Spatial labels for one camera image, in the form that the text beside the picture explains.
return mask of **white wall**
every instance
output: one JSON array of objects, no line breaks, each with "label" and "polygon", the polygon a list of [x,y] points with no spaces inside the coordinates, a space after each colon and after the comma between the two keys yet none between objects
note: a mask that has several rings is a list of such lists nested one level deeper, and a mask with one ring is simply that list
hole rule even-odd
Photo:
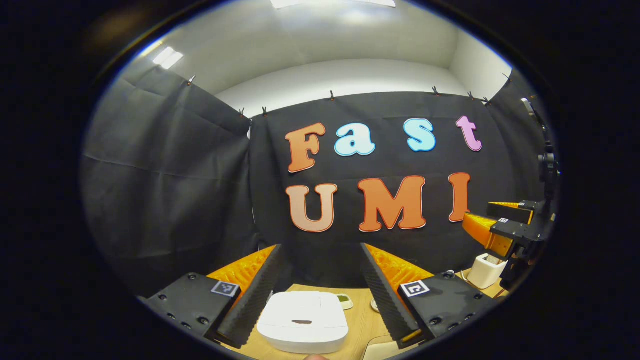
[{"label": "white wall", "polygon": [[337,97],[374,92],[433,92],[432,86],[443,94],[467,95],[467,88],[447,69],[399,60],[355,59],[272,72],[216,97],[234,109],[245,108],[244,115],[254,117],[262,113],[263,106],[271,111],[328,99],[330,90]]},{"label": "white wall", "polygon": [[474,97],[491,99],[507,82],[504,75],[511,75],[511,66],[482,42],[458,31],[458,48],[449,70]]}]

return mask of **light blue letter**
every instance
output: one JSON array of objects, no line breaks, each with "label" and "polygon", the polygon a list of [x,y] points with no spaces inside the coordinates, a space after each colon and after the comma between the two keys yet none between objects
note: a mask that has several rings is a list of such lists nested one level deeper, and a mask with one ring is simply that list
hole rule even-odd
[{"label": "light blue letter", "polygon": [[[349,132],[353,132],[353,135],[346,136]],[[376,149],[376,144],[371,142],[369,127],[365,124],[346,124],[338,129],[336,135],[339,139],[335,142],[334,149],[340,156],[351,156],[355,153],[369,155]]]},{"label": "light blue letter", "polygon": [[411,138],[407,140],[411,150],[431,151],[436,147],[436,137],[431,133],[433,125],[427,119],[409,119],[404,122],[404,131]]}]

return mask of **pink letter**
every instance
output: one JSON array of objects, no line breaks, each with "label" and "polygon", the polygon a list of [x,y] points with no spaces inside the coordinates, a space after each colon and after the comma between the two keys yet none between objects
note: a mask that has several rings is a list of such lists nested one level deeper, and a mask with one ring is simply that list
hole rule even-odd
[{"label": "pink letter", "polygon": [[472,151],[480,151],[480,149],[482,149],[482,143],[476,140],[476,137],[474,136],[476,125],[473,122],[469,122],[469,119],[466,116],[463,116],[456,121],[456,126],[462,129],[462,135],[465,137],[465,141],[467,142],[469,149]]}]

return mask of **table surface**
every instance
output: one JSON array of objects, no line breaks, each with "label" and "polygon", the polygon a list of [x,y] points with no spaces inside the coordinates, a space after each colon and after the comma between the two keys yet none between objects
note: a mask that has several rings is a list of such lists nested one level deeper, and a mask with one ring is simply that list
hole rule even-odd
[{"label": "table surface", "polygon": [[[463,271],[465,277],[470,271],[471,269]],[[500,290],[502,290],[502,288],[500,287],[500,281],[498,280],[489,288],[481,291],[491,297],[494,297],[498,292],[500,292]],[[344,315],[347,318],[347,324],[349,325],[349,333],[347,334],[347,338],[339,351],[324,355],[330,360],[359,360],[364,355],[367,344],[373,338],[389,334],[380,314],[371,308],[373,295],[371,294],[371,290],[368,288],[319,288],[316,286],[294,284],[287,291],[326,291],[334,294],[343,293],[349,295],[353,301],[353,307],[344,311]],[[307,357],[307,355],[304,354],[292,354],[290,352],[284,352],[273,348],[262,337],[262,335],[260,335],[255,327],[253,328],[253,332],[251,333],[247,344],[242,346],[242,348],[236,349],[226,345],[224,346],[233,351],[239,352],[240,354],[244,354],[258,360],[302,360]]]}]

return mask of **white container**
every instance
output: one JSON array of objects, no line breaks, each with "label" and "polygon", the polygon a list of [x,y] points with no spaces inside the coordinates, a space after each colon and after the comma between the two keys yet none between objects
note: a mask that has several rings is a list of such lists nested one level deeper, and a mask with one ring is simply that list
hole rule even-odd
[{"label": "white container", "polygon": [[278,350],[328,354],[340,349],[349,326],[335,294],[290,291],[269,299],[257,330]]},{"label": "white container", "polygon": [[474,261],[474,266],[469,272],[468,280],[479,289],[486,289],[489,286],[495,284],[502,274],[507,262],[502,262],[498,265],[492,264],[486,259],[489,254],[482,254]]}]

